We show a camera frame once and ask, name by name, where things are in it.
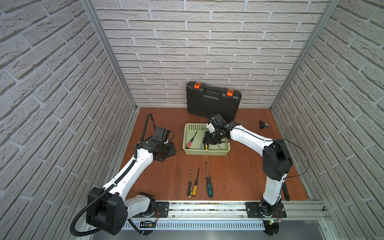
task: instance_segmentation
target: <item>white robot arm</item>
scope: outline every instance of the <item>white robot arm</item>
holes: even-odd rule
[[[135,153],[128,163],[106,183],[101,189],[94,187],[88,194],[88,205],[84,207],[73,219],[70,232],[81,237],[98,231],[106,231],[112,235],[117,234],[124,226],[127,219],[142,214],[150,216],[155,211],[155,197],[146,193],[139,193],[136,197],[124,202],[133,184],[144,169],[154,160],[163,162],[166,158],[176,155],[175,145],[168,142],[169,130],[156,127],[154,136],[144,139],[148,118],[140,142],[135,145]],[[78,232],[76,222],[86,212],[86,222],[96,229]]]
[[[220,114],[209,119],[207,128],[209,131],[205,132],[203,139],[206,150],[209,144],[219,144],[221,139],[226,137],[241,142],[263,157],[266,185],[261,199],[260,213],[264,217],[272,217],[281,203],[281,191],[293,165],[284,140],[260,136],[233,121],[227,123]]]

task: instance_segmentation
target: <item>mounting plate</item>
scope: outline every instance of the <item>mounting plate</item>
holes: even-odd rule
[[[155,206],[160,212],[160,217],[168,217],[169,202],[156,202]],[[133,217],[144,217],[144,216],[142,214],[136,214]]]
[[[245,203],[245,207],[247,208],[248,218],[263,217],[260,214],[260,207],[259,207],[259,205],[260,205],[260,202],[246,202]],[[277,208],[280,209],[281,212],[279,210],[277,210],[276,213],[272,214],[272,217],[273,218],[278,218],[278,217],[279,218],[286,218],[287,217],[287,213],[285,212],[283,203],[280,203]]]

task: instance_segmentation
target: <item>perforated basket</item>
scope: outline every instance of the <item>perforated basket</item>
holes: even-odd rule
[[[184,127],[184,140],[183,140],[183,149],[187,155],[214,155],[214,156],[225,156],[230,150],[231,146],[227,138],[224,138],[222,141],[224,143],[217,145],[209,145],[208,150],[200,149],[202,141],[205,135],[205,132],[208,131],[205,123],[187,123]],[[189,141],[196,136],[192,142],[192,145],[189,149],[185,147],[188,145]]]

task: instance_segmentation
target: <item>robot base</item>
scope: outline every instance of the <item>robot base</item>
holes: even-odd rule
[[[261,214],[262,208],[261,208],[262,202],[246,202],[245,206],[247,208],[247,214],[248,218],[262,218],[265,217]],[[286,218],[287,214],[284,209],[283,203],[279,203],[274,207],[274,211],[271,213],[273,218]]]

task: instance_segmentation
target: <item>green screwdriver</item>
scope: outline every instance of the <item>green screwdriver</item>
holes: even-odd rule
[[[208,177],[207,162],[205,162],[205,169],[207,170],[207,177],[205,179],[207,180],[208,197],[213,197],[214,196],[214,190],[212,189],[211,178]]]

